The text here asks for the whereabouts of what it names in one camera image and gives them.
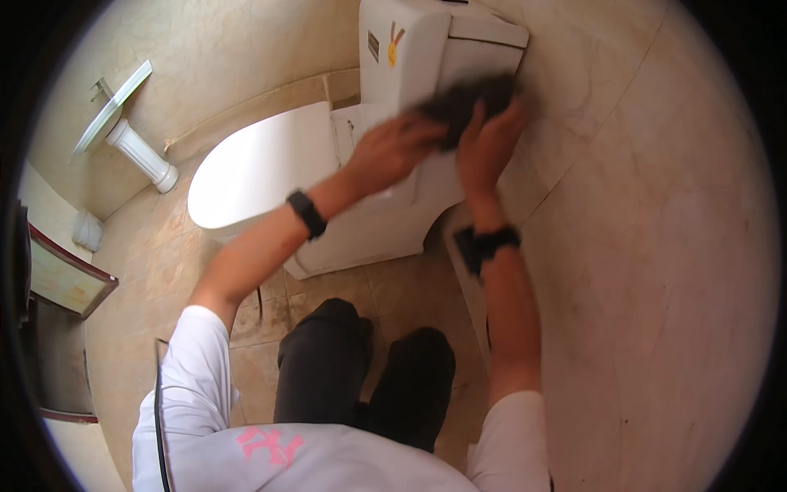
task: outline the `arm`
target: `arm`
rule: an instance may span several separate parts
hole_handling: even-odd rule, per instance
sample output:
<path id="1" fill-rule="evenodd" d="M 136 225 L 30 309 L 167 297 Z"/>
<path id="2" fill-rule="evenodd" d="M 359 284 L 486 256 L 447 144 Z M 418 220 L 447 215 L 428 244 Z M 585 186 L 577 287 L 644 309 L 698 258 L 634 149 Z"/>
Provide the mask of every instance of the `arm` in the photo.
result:
<path id="1" fill-rule="evenodd" d="M 493 232 L 508 225 L 495 185 L 523 128 L 523 107 L 514 99 L 505 112 L 486 124 L 482 105 L 476 105 L 462 135 L 456 163 L 476 232 Z M 492 260 L 483 263 L 481 277 L 492 345 L 492 408 L 516 391 L 541 389 L 541 326 L 518 248 L 500 248 Z"/>
<path id="2" fill-rule="evenodd" d="M 444 125 L 410 113 L 372 128 L 348 163 L 306 191 L 329 221 L 369 194 L 407 177 L 445 137 Z M 309 237 L 288 205 L 266 214 L 227 244 L 208 264 L 189 303 L 213 311 L 232 330 L 241 301 L 262 284 Z"/>

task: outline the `black pants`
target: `black pants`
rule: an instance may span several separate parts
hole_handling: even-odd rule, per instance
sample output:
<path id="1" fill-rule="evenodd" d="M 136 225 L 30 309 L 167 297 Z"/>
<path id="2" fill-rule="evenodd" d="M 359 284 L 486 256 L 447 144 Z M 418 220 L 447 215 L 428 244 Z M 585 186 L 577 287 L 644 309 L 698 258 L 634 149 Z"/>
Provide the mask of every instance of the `black pants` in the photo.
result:
<path id="1" fill-rule="evenodd" d="M 368 404 L 372 324 L 347 301 L 328 299 L 279 347 L 274 423 L 345 424 L 434 452 L 456 370 L 440 331 L 423 327 L 391 344 Z"/>

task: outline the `toilet lid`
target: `toilet lid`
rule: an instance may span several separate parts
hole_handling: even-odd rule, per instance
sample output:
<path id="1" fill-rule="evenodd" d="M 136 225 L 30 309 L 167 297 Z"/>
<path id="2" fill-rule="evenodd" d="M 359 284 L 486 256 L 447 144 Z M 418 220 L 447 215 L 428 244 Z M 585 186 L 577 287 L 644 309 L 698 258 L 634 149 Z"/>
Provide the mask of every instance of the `toilet lid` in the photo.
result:
<path id="1" fill-rule="evenodd" d="M 189 215 L 214 235 L 237 234 L 338 166 L 328 103 L 292 109 L 238 130 L 208 154 L 189 188 Z"/>

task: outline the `bathroom wall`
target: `bathroom wall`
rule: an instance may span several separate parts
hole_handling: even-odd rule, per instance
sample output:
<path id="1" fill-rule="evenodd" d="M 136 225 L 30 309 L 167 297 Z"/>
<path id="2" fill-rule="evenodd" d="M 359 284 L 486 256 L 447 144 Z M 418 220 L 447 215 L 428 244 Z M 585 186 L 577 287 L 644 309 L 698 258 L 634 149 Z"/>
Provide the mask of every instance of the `bathroom wall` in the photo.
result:
<path id="1" fill-rule="evenodd" d="M 93 252 L 71 240 L 77 210 L 25 161 L 19 190 L 22 205 L 28 207 L 28 221 L 46 237 L 74 256 L 90 263 Z"/>
<path id="2" fill-rule="evenodd" d="M 123 116 L 170 158 L 164 141 L 211 117 L 296 80 L 357 66 L 357 18 L 357 0 L 116 0 L 65 64 L 28 158 L 69 203 L 105 219 L 149 181 L 104 142 L 72 157 L 105 102 L 91 103 L 98 79 L 117 89 L 150 59 L 153 74 L 128 100 Z M 306 91 L 290 104 L 324 99 L 323 92 Z M 277 97 L 257 102 L 283 107 Z M 265 107 L 260 111 L 266 114 Z"/>
<path id="3" fill-rule="evenodd" d="M 542 324 L 556 490 L 705 490 L 752 407 L 778 305 L 767 161 L 678 2 L 483 0 L 526 26 L 532 111 L 499 188 Z M 444 237 L 486 345 L 486 308 Z"/>
<path id="4" fill-rule="evenodd" d="M 124 492 L 101 424 L 44 419 L 66 464 L 86 492 Z"/>

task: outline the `sink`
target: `sink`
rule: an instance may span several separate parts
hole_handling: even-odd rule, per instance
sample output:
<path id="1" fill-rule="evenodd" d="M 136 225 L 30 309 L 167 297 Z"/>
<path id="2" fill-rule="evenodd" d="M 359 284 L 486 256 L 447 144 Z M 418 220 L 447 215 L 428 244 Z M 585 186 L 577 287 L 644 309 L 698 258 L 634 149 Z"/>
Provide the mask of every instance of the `sink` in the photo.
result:
<path id="1" fill-rule="evenodd" d="M 145 63 L 123 82 L 120 89 L 87 125 L 87 130 L 74 148 L 74 155 L 82 154 L 90 148 L 92 142 L 103 139 L 109 145 L 120 149 L 123 155 L 153 181 L 159 192 L 166 193 L 175 186 L 175 181 L 178 179 L 177 168 L 162 159 L 142 140 L 142 137 L 137 135 L 136 131 L 131 129 L 128 121 L 120 117 L 123 103 L 152 72 L 153 66 L 150 60 L 145 60 Z"/>
<path id="2" fill-rule="evenodd" d="M 150 60 L 145 60 L 145 63 L 137 68 L 128 80 L 123 82 L 120 89 L 117 90 L 109 102 L 107 102 L 101 111 L 98 112 L 98 115 L 93 121 L 87 125 L 87 129 L 82 134 L 82 138 L 79 139 L 79 142 L 74 148 L 75 155 L 81 154 L 87 150 L 97 137 L 98 140 L 102 140 L 112 131 L 118 120 L 120 120 L 120 111 L 123 109 L 123 103 L 128 99 L 128 96 L 134 92 L 134 89 L 139 87 L 139 84 L 141 84 L 152 72 L 153 66 L 150 64 Z"/>

